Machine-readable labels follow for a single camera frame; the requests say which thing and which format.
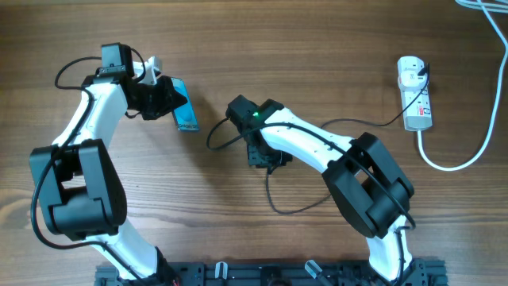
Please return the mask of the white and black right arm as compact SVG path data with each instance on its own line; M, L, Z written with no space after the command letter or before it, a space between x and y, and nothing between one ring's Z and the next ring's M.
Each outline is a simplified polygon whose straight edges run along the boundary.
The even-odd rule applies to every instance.
M239 95L225 116L245 139L250 165L273 172L298 158L320 172L342 217L365 236L371 268L386 282L403 282L414 187L380 139L330 133L272 99L257 105Z

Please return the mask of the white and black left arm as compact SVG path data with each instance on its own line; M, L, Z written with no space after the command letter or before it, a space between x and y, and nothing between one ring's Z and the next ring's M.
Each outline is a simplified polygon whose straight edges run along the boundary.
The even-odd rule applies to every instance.
M187 103L179 79L163 75L158 57L134 60L136 54L126 44L104 44L100 66L74 88L81 101L65 130L31 152L30 221L50 248L96 249L123 284L176 285L179 275L128 220L125 189L108 153L123 117L156 120Z

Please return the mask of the Galaxy S25 smartphone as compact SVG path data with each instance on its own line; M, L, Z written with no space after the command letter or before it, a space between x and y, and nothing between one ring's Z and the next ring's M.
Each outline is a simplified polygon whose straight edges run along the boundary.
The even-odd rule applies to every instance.
M173 82L175 90L183 95L187 100L187 103L173 111L173 118L177 129L182 132L198 132L198 121L194 108L191 104L191 99L187 93L185 83L181 79L174 77L171 78L171 81Z

